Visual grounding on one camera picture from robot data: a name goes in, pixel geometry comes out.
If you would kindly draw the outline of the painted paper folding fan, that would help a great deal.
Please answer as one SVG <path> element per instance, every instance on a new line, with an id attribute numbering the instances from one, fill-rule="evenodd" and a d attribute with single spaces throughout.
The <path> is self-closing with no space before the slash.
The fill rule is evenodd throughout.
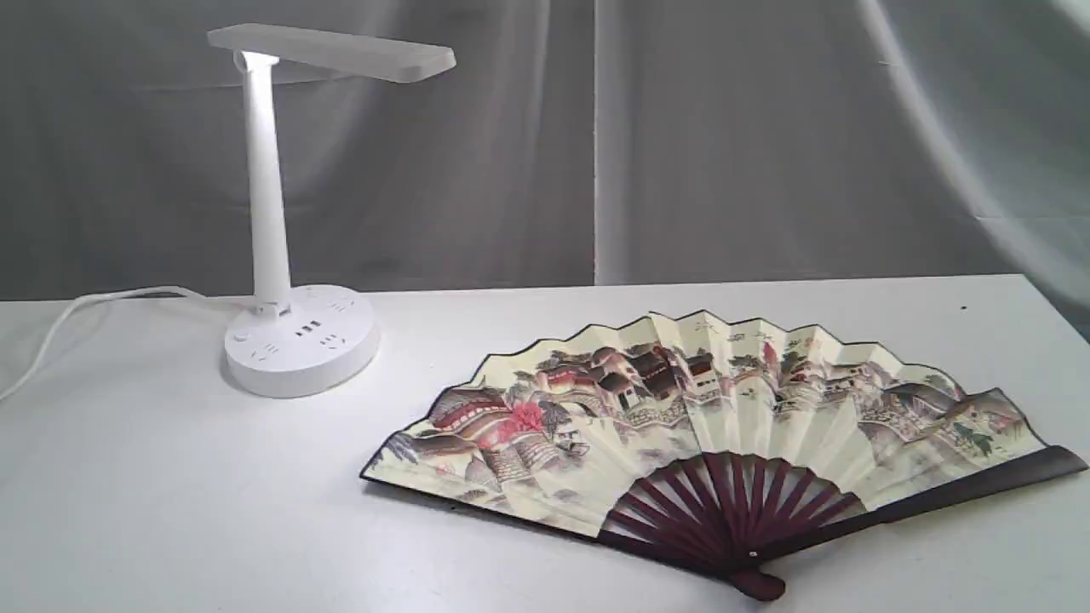
<path id="1" fill-rule="evenodd" d="M 487 354 L 359 477 L 773 601 L 775 558 L 1086 470 L 1000 388 L 698 310 Z"/>

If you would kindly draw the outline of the white desk lamp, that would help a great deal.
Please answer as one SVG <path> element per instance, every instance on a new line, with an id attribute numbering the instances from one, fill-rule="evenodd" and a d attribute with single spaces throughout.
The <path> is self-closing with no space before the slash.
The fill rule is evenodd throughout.
<path id="1" fill-rule="evenodd" d="M 246 23 L 210 31 L 243 79 L 249 147 L 253 303 L 228 326 L 228 373 L 265 398 L 303 398 L 338 387 L 378 353 L 370 299 L 338 284 L 291 279 L 272 68 L 281 61 L 390 83 L 417 83 L 456 67 L 451 48 L 346 32 Z"/>

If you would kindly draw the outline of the grey backdrop curtain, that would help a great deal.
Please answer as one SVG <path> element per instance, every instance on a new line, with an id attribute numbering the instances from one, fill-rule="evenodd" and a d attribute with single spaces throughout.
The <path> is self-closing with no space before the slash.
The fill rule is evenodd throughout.
<path id="1" fill-rule="evenodd" d="M 5 300 L 249 295 L 240 23 L 456 52 L 277 67 L 299 284 L 1020 272 L 1087 333 L 1086 1 L 4 1 Z"/>

